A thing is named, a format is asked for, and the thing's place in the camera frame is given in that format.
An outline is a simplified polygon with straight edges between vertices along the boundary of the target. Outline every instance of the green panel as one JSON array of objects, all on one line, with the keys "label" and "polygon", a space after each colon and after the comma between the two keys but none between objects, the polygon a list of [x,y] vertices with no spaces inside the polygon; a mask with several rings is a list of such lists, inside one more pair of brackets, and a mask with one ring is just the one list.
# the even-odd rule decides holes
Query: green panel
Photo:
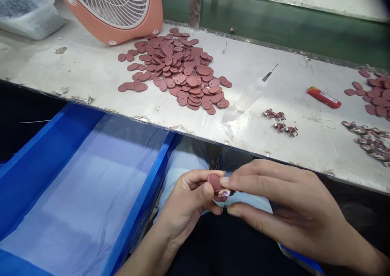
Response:
[{"label": "green panel", "polygon": [[[164,18],[189,21],[189,0],[162,0]],[[390,26],[267,0],[204,0],[202,26],[390,70]]]}]

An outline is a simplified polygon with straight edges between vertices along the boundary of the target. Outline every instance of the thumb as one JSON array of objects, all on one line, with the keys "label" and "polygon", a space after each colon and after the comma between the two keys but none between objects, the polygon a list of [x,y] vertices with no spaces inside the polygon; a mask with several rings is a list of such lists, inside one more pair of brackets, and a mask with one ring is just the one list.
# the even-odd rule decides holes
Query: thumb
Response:
[{"label": "thumb", "polygon": [[191,191],[191,199],[189,200],[189,208],[191,212],[195,212],[197,209],[212,201],[213,197],[214,189],[211,184],[207,182]]},{"label": "thumb", "polygon": [[227,208],[230,215],[244,219],[250,226],[279,243],[291,237],[292,228],[273,214],[246,203],[235,203]]}]

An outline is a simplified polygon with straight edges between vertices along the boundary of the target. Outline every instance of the workbench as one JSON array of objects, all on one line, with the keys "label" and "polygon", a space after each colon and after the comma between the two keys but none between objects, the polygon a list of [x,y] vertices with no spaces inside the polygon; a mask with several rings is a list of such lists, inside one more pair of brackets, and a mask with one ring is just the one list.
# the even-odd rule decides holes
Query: workbench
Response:
[{"label": "workbench", "polygon": [[[118,86],[130,82],[137,71],[128,72],[127,62],[118,62],[119,53],[134,48],[135,41],[106,46],[95,39],[57,0],[57,9],[67,24],[43,41],[32,41],[0,31],[0,79],[52,94],[69,101],[116,113],[133,120],[163,127],[201,140],[234,147],[256,155],[298,165],[330,177],[374,190],[390,193],[390,169],[369,157],[356,143],[357,135],[341,122],[390,130],[390,123],[365,112],[361,97],[346,96],[351,82],[364,84],[357,67],[337,65],[332,60],[314,59],[309,54],[252,41],[238,41],[226,35],[179,27],[189,39],[199,39],[214,57],[210,67],[215,76],[233,83],[224,88],[230,108],[208,115],[202,108],[191,111],[180,107],[172,95],[161,92],[148,81],[144,92],[118,92]],[[165,23],[162,35],[172,24]],[[63,54],[58,48],[66,47]],[[246,86],[263,78],[275,65],[269,85],[259,100],[245,113],[236,115],[234,103]],[[306,93],[315,86],[342,102],[332,109]],[[278,133],[275,120],[263,112],[272,108],[286,114],[287,126],[296,126],[299,136]]]}]

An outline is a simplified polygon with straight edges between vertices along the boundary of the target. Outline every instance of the red lighter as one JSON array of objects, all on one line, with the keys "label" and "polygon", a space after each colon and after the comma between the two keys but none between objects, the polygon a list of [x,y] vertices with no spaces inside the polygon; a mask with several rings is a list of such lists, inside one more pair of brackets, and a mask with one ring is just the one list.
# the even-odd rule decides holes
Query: red lighter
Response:
[{"label": "red lighter", "polygon": [[326,93],[324,93],[323,91],[321,91],[320,89],[316,88],[316,87],[310,87],[309,90],[308,90],[308,93],[311,95],[311,96],[314,96],[315,98],[317,98],[319,101],[322,101],[323,103],[326,103],[327,105],[329,105],[331,108],[339,108],[341,106],[341,102],[334,99],[333,97],[327,95]]}]

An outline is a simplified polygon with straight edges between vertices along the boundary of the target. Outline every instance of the plastic squeeze bottle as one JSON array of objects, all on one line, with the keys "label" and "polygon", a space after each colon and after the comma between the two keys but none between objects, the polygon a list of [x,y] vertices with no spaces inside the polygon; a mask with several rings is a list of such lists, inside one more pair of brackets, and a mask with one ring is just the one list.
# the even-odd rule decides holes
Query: plastic squeeze bottle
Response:
[{"label": "plastic squeeze bottle", "polygon": [[241,94],[235,103],[237,111],[246,111],[249,107],[252,106],[253,103],[256,102],[257,99],[259,99],[261,92],[268,85],[267,79],[272,74],[272,71],[270,71],[263,79],[257,79],[255,83],[245,89],[245,91]]}]

